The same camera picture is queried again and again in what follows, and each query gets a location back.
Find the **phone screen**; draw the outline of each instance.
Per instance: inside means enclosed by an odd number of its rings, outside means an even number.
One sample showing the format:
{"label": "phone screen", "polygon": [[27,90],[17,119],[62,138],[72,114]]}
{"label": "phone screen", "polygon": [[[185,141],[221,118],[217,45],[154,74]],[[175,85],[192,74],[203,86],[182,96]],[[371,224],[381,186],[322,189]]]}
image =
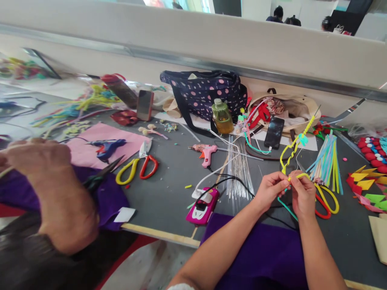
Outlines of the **phone screen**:
{"label": "phone screen", "polygon": [[265,146],[272,147],[274,149],[279,148],[279,142],[281,140],[283,126],[285,120],[281,118],[272,117],[269,123],[269,128],[267,129]]}
{"label": "phone screen", "polygon": [[153,104],[153,92],[141,90],[137,102],[137,118],[149,121]]}

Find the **black phone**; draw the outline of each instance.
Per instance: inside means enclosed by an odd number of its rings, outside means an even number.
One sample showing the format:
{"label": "black phone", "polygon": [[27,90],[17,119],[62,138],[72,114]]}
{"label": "black phone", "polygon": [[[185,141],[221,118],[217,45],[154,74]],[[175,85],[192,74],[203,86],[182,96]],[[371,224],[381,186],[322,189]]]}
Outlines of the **black phone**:
{"label": "black phone", "polygon": [[272,147],[273,149],[279,148],[279,142],[283,131],[285,120],[281,118],[272,117],[267,129],[265,138],[265,147]]}
{"label": "black phone", "polygon": [[141,90],[137,99],[137,118],[149,121],[152,113],[153,92]]}
{"label": "black phone", "polygon": [[44,68],[48,75],[53,79],[62,79],[60,75],[46,62],[43,56],[35,49],[23,48],[31,59],[40,67]]}

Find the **black scissors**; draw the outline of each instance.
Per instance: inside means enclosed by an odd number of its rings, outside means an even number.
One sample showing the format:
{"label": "black scissors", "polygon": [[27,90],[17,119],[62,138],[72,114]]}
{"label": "black scissors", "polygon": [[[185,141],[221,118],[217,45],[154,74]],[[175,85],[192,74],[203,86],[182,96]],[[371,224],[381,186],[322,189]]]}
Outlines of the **black scissors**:
{"label": "black scissors", "polygon": [[123,157],[124,155],[122,155],[120,158],[110,163],[108,166],[106,166],[96,175],[92,175],[87,178],[87,180],[82,185],[89,191],[91,195],[94,195],[98,187],[100,187],[101,183],[105,179],[106,175],[108,175],[109,173],[113,172],[116,169],[117,164],[120,163]]}

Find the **clear plastic bag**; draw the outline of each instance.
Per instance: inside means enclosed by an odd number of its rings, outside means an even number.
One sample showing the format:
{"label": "clear plastic bag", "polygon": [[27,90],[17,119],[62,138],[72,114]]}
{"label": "clear plastic bag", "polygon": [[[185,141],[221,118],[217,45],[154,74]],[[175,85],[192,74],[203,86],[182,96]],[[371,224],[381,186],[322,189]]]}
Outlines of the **clear plastic bag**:
{"label": "clear plastic bag", "polygon": [[369,124],[354,124],[348,129],[348,135],[356,141],[361,137],[387,137],[387,119]]}

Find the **hand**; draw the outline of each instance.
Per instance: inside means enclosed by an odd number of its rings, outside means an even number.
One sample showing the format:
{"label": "hand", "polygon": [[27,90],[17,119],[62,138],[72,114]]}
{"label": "hand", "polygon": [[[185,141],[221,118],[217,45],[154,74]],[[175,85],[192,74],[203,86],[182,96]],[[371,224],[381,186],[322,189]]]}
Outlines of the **hand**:
{"label": "hand", "polygon": [[279,171],[263,176],[253,202],[263,211],[268,211],[273,200],[277,196],[281,197],[286,188],[290,189],[287,180],[288,177]]}
{"label": "hand", "polygon": [[293,187],[293,209],[299,219],[315,218],[316,187],[306,176],[297,179],[297,175],[303,173],[300,170],[293,171],[289,177]]}
{"label": "hand", "polygon": [[71,166],[71,153],[66,145],[54,140],[33,138],[12,142],[0,152],[0,161],[13,166],[21,174],[31,177],[61,171]]}

